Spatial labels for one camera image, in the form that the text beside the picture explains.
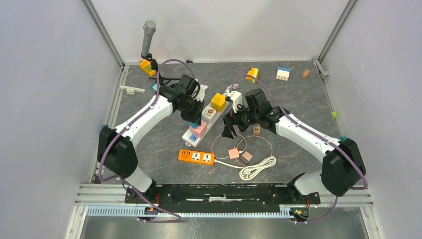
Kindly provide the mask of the white cube socket adapter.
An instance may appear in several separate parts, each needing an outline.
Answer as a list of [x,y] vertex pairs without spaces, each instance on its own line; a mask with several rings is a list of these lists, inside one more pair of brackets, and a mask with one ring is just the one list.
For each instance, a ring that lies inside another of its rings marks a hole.
[[218,111],[214,109],[213,107],[211,107],[210,105],[204,107],[202,111],[203,121],[206,124],[211,124],[215,120],[217,113]]

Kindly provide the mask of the large pink cube adapter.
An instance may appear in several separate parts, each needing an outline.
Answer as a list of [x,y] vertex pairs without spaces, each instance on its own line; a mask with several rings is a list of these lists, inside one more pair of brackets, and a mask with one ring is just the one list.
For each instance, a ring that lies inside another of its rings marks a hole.
[[201,125],[192,123],[189,126],[189,130],[196,137],[202,138],[208,130],[208,125],[204,121],[201,122]]

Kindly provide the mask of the yellow cube socket adapter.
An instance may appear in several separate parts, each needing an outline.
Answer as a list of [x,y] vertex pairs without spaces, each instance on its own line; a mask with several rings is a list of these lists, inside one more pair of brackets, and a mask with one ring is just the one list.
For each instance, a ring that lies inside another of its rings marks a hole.
[[227,101],[225,100],[225,96],[220,93],[216,93],[211,99],[211,107],[217,112],[222,112],[226,107],[226,104]]

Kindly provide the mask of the white multicolour power strip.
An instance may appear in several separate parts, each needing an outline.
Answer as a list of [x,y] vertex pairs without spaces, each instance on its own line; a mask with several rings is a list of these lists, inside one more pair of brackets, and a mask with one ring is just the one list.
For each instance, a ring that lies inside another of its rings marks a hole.
[[227,104],[222,108],[221,112],[217,111],[211,106],[211,103],[206,105],[202,111],[202,123],[199,127],[193,128],[189,126],[186,132],[182,135],[182,140],[186,146],[197,147],[204,139],[209,130],[221,117],[223,111],[227,108]]

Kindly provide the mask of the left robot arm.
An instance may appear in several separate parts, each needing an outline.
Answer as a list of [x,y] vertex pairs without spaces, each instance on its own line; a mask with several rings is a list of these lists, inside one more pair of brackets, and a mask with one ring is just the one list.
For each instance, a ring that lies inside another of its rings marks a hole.
[[208,87],[197,79],[183,75],[172,85],[162,85],[150,102],[126,122],[115,128],[104,127],[99,134],[97,161],[137,189],[145,203],[156,198],[154,180],[138,165],[135,148],[144,136],[161,120],[179,111],[182,120],[200,124]]

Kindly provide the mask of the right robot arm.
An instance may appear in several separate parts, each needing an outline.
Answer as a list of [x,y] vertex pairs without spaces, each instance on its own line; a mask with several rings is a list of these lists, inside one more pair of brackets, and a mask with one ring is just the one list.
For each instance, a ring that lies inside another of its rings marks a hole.
[[347,191],[356,189],[366,174],[366,169],[355,141],[341,141],[321,133],[296,118],[287,109],[271,106],[262,89],[254,89],[245,96],[238,91],[226,91],[225,100],[232,109],[223,116],[222,137],[235,138],[235,126],[241,132],[257,124],[274,134],[287,138],[305,149],[322,164],[314,173],[303,173],[291,181],[287,190],[293,203],[302,202],[308,194],[328,191],[342,197]]

